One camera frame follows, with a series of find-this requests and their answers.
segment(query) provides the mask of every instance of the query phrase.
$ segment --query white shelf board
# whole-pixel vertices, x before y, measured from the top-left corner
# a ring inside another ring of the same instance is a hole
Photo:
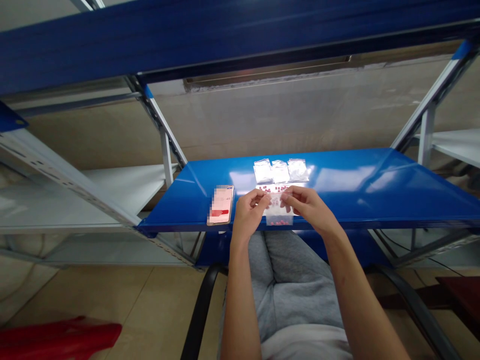
[[[163,235],[174,243],[174,233]],[[52,265],[187,266],[132,232],[73,234],[45,260]]]
[[[177,164],[172,165],[175,171]],[[137,215],[165,184],[163,165],[83,173],[122,208]],[[0,234],[122,232],[116,220],[43,175],[0,189]]]
[[[433,149],[480,167],[480,129],[434,132]]]

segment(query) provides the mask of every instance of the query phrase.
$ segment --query hand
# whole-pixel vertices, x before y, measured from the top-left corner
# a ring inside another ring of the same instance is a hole
[[[270,196],[259,189],[253,189],[238,199],[233,221],[232,244],[245,242],[248,244],[250,237],[259,227],[264,210],[269,204]]]
[[[280,206],[291,206],[293,212],[307,220],[320,235],[332,234],[342,228],[334,213],[314,189],[293,185],[285,192],[281,195],[285,205]]]

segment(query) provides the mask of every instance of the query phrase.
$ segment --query person's right hand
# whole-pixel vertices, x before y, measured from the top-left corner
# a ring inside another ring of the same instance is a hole
[[[331,234],[342,228],[314,189],[292,185],[285,192],[281,200],[292,207],[295,214],[307,220],[318,233]]]

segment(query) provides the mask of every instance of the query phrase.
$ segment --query small plastic bag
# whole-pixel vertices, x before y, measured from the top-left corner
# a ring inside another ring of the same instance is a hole
[[[305,165],[305,159],[288,160],[288,171],[290,173],[290,183],[309,181],[309,171]]]
[[[293,225],[294,211],[291,207],[282,204],[283,192],[270,193],[270,205],[263,212],[267,226]]]
[[[290,180],[289,167],[287,163],[282,160],[274,160],[271,162],[271,172],[273,175],[273,182],[275,184],[288,183]]]
[[[255,172],[255,179],[257,184],[272,183],[272,171],[270,168],[270,160],[263,159],[253,163],[253,171]]]

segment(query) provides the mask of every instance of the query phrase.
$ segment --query phone screen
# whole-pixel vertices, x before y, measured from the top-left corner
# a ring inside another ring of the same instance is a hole
[[[233,185],[220,186],[215,189],[206,224],[229,224],[232,215],[232,201],[234,197]]]

